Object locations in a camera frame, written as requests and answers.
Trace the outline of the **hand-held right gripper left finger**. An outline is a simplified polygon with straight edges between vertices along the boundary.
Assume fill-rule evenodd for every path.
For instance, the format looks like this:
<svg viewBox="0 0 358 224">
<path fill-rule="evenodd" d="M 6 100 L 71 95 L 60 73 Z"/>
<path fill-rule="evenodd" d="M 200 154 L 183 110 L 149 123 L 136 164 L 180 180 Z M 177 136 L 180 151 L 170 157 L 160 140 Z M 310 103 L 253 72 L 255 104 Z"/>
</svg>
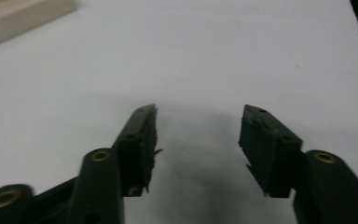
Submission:
<svg viewBox="0 0 358 224">
<path fill-rule="evenodd" d="M 125 197 L 148 189 L 158 153 L 155 105 L 134 110 L 111 147 L 88 153 L 69 203 L 69 224 L 125 224 Z"/>
</svg>

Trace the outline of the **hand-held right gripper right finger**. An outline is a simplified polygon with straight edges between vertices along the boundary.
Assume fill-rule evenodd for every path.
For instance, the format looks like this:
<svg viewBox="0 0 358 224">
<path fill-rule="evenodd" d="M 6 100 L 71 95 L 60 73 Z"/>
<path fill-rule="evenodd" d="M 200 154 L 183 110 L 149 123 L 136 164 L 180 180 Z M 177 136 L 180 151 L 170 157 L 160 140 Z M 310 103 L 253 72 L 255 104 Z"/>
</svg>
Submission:
<svg viewBox="0 0 358 224">
<path fill-rule="evenodd" d="M 246 105 L 239 146 L 264 194 L 296 192 L 297 224 L 358 224 L 358 177 L 327 151 L 301 150 L 302 140 L 267 110 Z"/>
</svg>

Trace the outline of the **wooden picture frame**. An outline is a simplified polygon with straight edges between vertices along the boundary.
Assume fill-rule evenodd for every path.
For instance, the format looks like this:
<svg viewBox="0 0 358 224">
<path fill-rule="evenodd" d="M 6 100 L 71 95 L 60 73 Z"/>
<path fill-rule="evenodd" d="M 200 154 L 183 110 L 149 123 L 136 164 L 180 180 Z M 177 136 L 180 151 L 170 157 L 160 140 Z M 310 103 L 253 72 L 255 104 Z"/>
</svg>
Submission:
<svg viewBox="0 0 358 224">
<path fill-rule="evenodd" d="M 75 0 L 0 0 L 0 43 L 75 10 Z"/>
</svg>

